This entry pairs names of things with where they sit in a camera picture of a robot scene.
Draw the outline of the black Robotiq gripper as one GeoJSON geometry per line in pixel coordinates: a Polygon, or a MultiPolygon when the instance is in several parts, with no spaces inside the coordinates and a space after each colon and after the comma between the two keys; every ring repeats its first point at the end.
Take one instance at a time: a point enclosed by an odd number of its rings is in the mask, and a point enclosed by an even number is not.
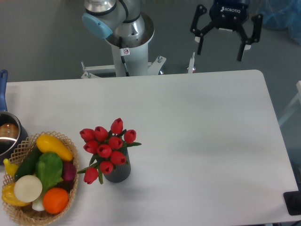
{"type": "Polygon", "coordinates": [[[197,55],[201,54],[204,36],[216,27],[217,29],[237,30],[241,39],[237,61],[241,61],[245,46],[251,46],[253,43],[260,41],[263,22],[263,14],[253,16],[251,18],[251,21],[253,22],[253,33],[251,37],[248,37],[242,26],[249,18],[248,8],[248,0],[214,0],[213,5],[209,10],[212,21],[200,30],[198,29],[198,20],[202,15],[207,13],[207,8],[202,4],[197,5],[190,27],[190,32],[193,33],[198,40],[197,55]],[[234,18],[236,18],[236,27],[233,22],[234,18]]]}

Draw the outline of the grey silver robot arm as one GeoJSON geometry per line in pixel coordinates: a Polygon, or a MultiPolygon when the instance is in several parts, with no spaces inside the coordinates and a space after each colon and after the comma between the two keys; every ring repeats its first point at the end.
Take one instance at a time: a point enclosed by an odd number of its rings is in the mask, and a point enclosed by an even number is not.
{"type": "MultiPolygon", "coordinates": [[[[253,33],[248,37],[243,23],[249,18],[248,0],[215,0],[210,9],[199,4],[196,8],[190,32],[198,42],[197,54],[200,55],[204,36],[213,28],[236,31],[241,39],[237,61],[241,61],[246,46],[257,43],[261,36],[263,15],[254,15],[253,33]]],[[[142,19],[139,0],[86,0],[86,12],[82,16],[84,26],[101,39],[116,36],[118,46],[125,45],[125,37],[121,35],[122,25],[132,25],[142,19]]]]}

